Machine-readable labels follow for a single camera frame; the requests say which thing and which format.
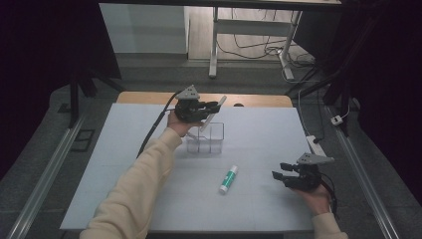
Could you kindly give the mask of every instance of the beige sleeve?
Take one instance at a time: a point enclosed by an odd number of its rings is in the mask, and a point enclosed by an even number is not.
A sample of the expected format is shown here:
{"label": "beige sleeve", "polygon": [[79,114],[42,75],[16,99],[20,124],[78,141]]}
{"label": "beige sleeve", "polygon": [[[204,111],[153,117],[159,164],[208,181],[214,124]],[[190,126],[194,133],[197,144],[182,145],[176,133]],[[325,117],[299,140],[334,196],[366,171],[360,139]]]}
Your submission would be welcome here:
{"label": "beige sleeve", "polygon": [[332,213],[324,213],[313,218],[316,239],[347,239],[348,236],[338,228]]}
{"label": "beige sleeve", "polygon": [[180,136],[166,128],[120,177],[80,238],[145,238],[155,198],[173,167]]}

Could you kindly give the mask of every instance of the white wall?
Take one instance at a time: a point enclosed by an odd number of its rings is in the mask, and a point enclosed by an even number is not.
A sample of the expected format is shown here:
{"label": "white wall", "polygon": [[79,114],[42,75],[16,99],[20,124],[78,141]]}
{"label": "white wall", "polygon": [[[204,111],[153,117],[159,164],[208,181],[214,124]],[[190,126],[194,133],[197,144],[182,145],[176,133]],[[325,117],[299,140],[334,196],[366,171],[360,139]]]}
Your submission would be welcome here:
{"label": "white wall", "polygon": [[187,7],[105,3],[100,7],[115,53],[187,53]]}

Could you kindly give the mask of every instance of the transparent organizer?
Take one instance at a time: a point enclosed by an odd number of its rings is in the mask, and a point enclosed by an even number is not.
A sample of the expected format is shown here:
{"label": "transparent organizer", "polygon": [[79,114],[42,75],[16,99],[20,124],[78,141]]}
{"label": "transparent organizer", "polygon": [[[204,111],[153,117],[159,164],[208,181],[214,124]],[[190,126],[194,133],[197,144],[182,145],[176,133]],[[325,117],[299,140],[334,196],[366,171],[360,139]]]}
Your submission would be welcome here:
{"label": "transparent organizer", "polygon": [[201,131],[200,127],[193,127],[186,135],[188,152],[221,153],[223,150],[224,124],[210,122]]}

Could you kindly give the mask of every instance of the white table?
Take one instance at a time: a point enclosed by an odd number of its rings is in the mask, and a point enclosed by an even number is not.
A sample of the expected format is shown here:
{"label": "white table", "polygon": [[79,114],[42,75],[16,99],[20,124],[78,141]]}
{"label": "white table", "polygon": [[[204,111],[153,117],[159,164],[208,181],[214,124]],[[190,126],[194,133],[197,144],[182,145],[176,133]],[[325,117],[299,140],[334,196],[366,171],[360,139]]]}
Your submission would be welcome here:
{"label": "white table", "polygon": [[[161,105],[114,104],[61,229],[83,230],[118,177],[134,162]],[[280,162],[310,149],[294,108],[222,108],[222,153],[191,153],[184,142],[154,209],[152,232],[289,232],[312,230],[303,201],[273,179]],[[160,135],[165,118],[153,137]],[[238,175],[218,188],[232,164]]]}

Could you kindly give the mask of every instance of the wooden edge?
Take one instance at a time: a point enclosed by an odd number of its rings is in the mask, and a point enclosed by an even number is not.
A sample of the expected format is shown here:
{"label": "wooden edge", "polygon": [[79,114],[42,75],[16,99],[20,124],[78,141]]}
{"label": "wooden edge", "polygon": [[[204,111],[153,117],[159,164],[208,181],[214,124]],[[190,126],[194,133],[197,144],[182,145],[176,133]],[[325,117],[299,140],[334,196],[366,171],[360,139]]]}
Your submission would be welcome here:
{"label": "wooden edge", "polygon": [[[120,104],[151,104],[165,105],[173,93],[154,92],[122,92],[118,95],[117,103]],[[234,104],[242,104],[244,107],[275,107],[291,108],[292,101],[287,96],[265,95],[234,95],[234,94],[199,94],[201,102],[219,102],[223,96],[227,97],[224,107],[232,107]]]}

